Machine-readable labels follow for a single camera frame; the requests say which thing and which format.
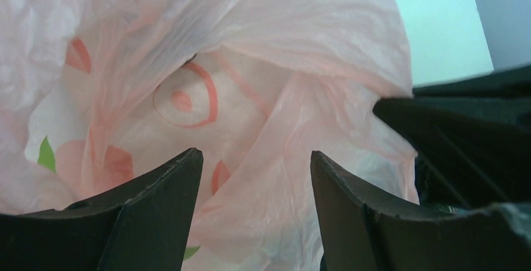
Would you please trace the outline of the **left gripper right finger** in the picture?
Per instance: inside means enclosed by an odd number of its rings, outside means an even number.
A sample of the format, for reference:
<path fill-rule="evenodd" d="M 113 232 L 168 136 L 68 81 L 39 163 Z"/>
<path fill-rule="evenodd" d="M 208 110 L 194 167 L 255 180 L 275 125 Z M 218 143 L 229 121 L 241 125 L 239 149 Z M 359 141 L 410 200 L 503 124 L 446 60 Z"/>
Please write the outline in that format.
<path fill-rule="evenodd" d="M 452 214 L 408 202 L 320 151 L 311 180 L 328 270 L 529 270 L 530 205 Z"/>

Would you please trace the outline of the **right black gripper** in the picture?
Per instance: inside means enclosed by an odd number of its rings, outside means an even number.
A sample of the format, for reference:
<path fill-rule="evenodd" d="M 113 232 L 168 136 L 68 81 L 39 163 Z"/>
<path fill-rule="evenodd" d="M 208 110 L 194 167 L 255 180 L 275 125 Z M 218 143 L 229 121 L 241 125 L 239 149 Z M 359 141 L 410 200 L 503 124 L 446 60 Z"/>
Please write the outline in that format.
<path fill-rule="evenodd" d="M 530 201 L 529 64 L 413 94 L 432 97 L 382 99 L 373 113 L 417 151 L 421 203 Z"/>

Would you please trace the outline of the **pink plastic bag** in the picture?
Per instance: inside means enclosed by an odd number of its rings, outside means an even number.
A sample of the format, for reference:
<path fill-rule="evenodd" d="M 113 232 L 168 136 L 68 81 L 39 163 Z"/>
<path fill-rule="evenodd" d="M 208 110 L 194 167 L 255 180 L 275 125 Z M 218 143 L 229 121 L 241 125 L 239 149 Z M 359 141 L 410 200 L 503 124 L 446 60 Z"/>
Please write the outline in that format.
<path fill-rule="evenodd" d="M 184 270 L 317 270 L 310 157 L 418 203 L 395 0 L 1 0 L 1 211 L 204 156 Z"/>

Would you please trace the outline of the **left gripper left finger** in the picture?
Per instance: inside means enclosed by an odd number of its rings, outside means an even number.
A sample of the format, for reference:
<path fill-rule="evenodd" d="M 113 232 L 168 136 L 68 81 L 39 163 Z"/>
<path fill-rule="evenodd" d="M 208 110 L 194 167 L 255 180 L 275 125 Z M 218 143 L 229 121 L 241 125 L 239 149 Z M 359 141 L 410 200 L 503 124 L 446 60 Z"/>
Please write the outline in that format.
<path fill-rule="evenodd" d="M 203 162 L 191 148 L 64 210 L 1 215 L 1 269 L 180 270 Z"/>

